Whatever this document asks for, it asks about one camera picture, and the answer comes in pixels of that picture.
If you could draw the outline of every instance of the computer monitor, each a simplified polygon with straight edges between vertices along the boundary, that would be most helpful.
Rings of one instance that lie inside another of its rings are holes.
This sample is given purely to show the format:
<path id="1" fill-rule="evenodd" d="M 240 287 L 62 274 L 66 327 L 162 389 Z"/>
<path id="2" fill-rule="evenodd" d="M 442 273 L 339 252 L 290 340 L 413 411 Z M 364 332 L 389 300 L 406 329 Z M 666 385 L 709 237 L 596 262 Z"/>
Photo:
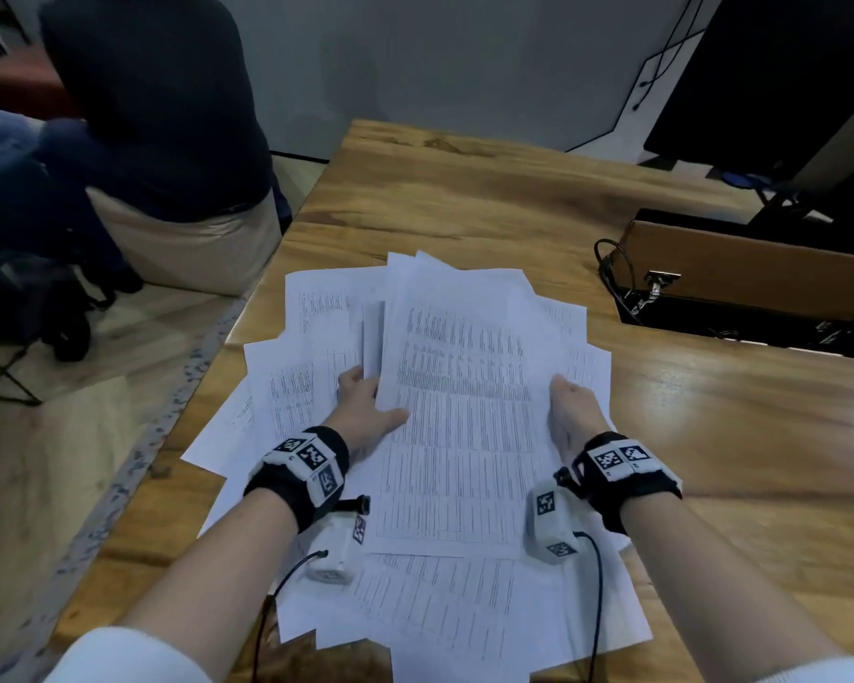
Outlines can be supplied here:
<path id="1" fill-rule="evenodd" d="M 854 0 L 722 0 L 646 141 L 823 194 L 854 173 Z"/>

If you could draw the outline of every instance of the forearm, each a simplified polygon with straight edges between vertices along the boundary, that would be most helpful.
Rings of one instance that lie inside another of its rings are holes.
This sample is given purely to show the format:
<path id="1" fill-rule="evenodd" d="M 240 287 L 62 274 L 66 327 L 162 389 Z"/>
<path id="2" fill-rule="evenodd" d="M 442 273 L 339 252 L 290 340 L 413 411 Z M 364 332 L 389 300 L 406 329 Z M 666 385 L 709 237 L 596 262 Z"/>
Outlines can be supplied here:
<path id="1" fill-rule="evenodd" d="M 275 493 L 249 493 L 124 616 L 224 680 L 247 640 L 297 521 Z"/>
<path id="2" fill-rule="evenodd" d="M 671 493 L 620 511 L 707 683 L 750 683 L 845 653 L 808 613 Z"/>

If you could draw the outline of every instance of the back of person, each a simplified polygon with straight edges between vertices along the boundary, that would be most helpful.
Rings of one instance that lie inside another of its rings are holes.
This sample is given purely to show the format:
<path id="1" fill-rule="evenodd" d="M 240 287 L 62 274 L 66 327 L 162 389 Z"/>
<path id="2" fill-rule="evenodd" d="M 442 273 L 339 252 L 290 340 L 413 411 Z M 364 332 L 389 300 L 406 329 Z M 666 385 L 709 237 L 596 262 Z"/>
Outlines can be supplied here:
<path id="1" fill-rule="evenodd" d="M 55 0 L 41 23 L 92 135 L 177 222 L 251 207 L 272 189 L 238 28 L 221 2 Z"/>

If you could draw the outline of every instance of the gray wall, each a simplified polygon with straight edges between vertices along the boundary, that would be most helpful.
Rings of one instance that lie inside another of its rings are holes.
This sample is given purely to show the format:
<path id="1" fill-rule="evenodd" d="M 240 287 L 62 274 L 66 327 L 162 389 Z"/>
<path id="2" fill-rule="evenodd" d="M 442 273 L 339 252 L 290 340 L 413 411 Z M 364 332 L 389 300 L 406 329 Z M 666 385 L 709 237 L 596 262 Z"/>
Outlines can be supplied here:
<path id="1" fill-rule="evenodd" d="M 11 3 L 34 25 L 40 1 Z M 329 157 L 356 116 L 575 147 L 614 125 L 686 2 L 222 1 L 270 147 L 313 157 Z M 705 1 L 697 29 L 719 1 Z"/>

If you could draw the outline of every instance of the beige pants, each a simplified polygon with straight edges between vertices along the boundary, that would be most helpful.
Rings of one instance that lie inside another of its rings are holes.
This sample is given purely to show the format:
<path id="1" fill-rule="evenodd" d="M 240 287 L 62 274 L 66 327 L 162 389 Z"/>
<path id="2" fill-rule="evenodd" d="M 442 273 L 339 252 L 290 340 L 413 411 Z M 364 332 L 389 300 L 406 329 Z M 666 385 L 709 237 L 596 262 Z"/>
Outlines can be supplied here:
<path id="1" fill-rule="evenodd" d="M 168 223 L 102 191 L 87 189 L 124 257 L 145 282 L 240 295 L 260 276 L 281 242 L 275 198 L 197 223 Z"/>

